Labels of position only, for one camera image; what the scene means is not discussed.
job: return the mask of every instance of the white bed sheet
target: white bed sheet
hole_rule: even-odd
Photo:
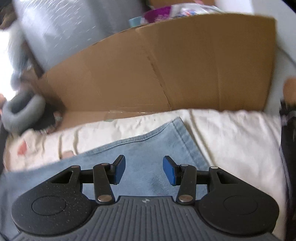
[[[4,163],[9,171],[38,168],[59,161],[65,151],[71,150],[77,155],[142,135],[178,116],[210,165],[219,166],[277,201],[280,215],[274,234],[283,240],[286,179],[279,154],[281,125],[276,116],[246,111],[177,110],[89,123],[47,136],[28,130],[21,137],[8,138]],[[27,153],[18,156],[17,149],[24,140]]]

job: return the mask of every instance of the teal object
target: teal object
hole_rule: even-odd
[[[141,25],[141,19],[142,17],[136,17],[136,18],[132,18],[130,19],[128,22],[130,24],[130,27],[133,28],[133,27],[137,27],[137,26],[140,26]]]

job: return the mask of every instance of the silver plastic sheet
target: silver plastic sheet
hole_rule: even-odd
[[[14,0],[17,16],[45,71],[80,50],[129,28],[143,0]]]
[[[27,67],[28,58],[21,48],[23,41],[18,21],[5,30],[0,29],[0,93],[8,100],[14,97],[21,73]]]

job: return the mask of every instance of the plastic wrapped object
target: plastic wrapped object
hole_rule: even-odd
[[[22,71],[27,67],[28,58],[21,48],[23,41],[18,21],[5,30],[0,29],[0,93],[8,100],[14,97]]]
[[[147,10],[142,0],[14,0],[27,42],[42,68],[129,28]]]
[[[141,20],[141,24],[210,13],[222,13],[222,11],[215,6],[201,5],[197,3],[174,4],[146,12]]]

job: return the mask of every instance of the cardboard box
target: cardboard box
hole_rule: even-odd
[[[158,22],[84,49],[35,86],[48,99],[60,100],[68,116],[183,108],[261,111],[271,84],[275,34],[274,19],[261,16]]]
[[[215,5],[215,0],[201,0],[204,5]],[[149,5],[153,6],[154,8],[161,8],[173,4],[178,3],[187,3],[187,2],[193,2],[193,3],[201,3],[201,1],[195,1],[195,0],[149,0]]]

